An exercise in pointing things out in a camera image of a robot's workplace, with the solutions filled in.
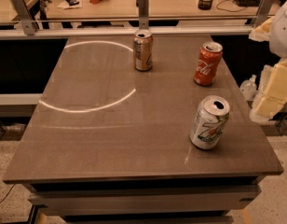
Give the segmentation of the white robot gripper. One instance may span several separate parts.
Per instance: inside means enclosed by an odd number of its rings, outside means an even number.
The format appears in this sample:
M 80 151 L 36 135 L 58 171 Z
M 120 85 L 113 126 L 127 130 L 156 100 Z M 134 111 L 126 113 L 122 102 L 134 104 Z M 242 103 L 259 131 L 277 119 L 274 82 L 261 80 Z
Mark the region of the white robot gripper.
M 260 76 L 250 119 L 263 123 L 272 119 L 287 104 L 287 1 L 275 17 L 253 29 L 249 38 L 253 41 L 269 41 L 270 51 L 281 59 L 274 66 L 265 65 Z

